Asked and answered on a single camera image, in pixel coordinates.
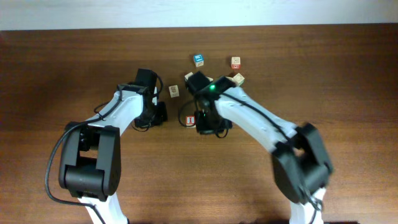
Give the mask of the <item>red letter I block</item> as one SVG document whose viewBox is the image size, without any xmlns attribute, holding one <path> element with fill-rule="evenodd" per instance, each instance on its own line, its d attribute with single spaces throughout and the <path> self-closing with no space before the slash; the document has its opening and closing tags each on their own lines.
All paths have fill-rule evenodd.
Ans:
<svg viewBox="0 0 398 224">
<path fill-rule="evenodd" d="M 195 116 L 186 116 L 185 125 L 187 128 L 194 128 L 196 126 Z"/>
</svg>

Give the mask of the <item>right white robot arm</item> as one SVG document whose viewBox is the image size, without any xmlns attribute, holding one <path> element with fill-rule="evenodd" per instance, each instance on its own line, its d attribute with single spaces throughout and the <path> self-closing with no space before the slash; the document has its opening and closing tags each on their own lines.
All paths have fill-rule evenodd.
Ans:
<svg viewBox="0 0 398 224">
<path fill-rule="evenodd" d="M 211 80 L 196 72 L 184 79 L 193 95 L 197 132 L 225 138 L 232 125 L 238 125 L 271 155 L 275 184 L 290 202 L 289 222 L 323 223 L 323 198 L 333 165 L 318 129 L 274 115 L 230 77 Z"/>
</svg>

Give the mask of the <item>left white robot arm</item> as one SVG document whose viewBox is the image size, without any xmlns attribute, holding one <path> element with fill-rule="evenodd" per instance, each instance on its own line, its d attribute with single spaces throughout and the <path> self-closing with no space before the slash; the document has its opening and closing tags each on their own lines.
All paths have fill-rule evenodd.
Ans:
<svg viewBox="0 0 398 224">
<path fill-rule="evenodd" d="M 113 98 L 83 122 L 71 122 L 56 144 L 62 148 L 58 182 L 77 198 L 93 223 L 129 223 L 118 201 L 121 180 L 121 135 L 132 126 L 145 132 L 167 120 L 161 78 L 140 68 L 133 82 L 116 87 Z"/>
</svg>

